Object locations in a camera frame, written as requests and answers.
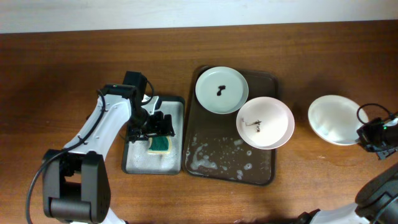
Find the green yellow sponge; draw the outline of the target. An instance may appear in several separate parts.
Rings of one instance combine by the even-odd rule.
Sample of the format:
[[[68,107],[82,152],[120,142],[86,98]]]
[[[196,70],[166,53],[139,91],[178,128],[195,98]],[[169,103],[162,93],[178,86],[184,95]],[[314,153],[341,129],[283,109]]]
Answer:
[[[172,142],[168,136],[150,138],[149,153],[168,154],[171,151]]]

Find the white plate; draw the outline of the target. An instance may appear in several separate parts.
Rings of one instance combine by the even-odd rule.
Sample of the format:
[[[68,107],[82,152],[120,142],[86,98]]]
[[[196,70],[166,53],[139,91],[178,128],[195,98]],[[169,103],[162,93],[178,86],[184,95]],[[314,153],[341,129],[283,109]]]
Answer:
[[[314,132],[326,142],[350,146],[356,144],[359,138],[357,130],[369,118],[353,100],[339,95],[325,95],[310,104],[308,121]]]

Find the pale green plate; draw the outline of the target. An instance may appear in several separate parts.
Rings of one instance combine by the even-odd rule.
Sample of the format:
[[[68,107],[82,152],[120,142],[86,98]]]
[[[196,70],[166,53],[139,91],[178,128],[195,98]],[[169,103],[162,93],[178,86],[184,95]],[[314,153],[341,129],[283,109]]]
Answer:
[[[198,77],[195,95],[204,109],[216,114],[230,114],[245,104],[249,96],[249,86],[237,70],[213,67]]]

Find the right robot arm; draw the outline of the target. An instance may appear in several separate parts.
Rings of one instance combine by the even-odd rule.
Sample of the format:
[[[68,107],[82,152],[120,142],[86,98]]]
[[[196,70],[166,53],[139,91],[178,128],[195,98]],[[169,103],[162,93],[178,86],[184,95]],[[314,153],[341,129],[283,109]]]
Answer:
[[[397,118],[384,122],[377,118],[357,130],[358,144],[378,158],[397,152]],[[368,182],[357,194],[355,203],[336,210],[303,212],[295,223],[301,224],[367,224],[397,223],[397,164]]]

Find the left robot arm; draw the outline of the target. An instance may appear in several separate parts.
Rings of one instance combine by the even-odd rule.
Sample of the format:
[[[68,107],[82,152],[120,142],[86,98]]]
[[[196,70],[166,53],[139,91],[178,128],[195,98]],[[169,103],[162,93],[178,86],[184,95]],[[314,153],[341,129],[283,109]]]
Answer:
[[[121,84],[98,90],[97,105],[78,134],[63,149],[50,149],[42,163],[44,214],[63,223],[123,223],[110,208],[105,168],[110,147],[126,124],[129,142],[174,136],[172,117],[148,112],[149,80],[127,72]]]

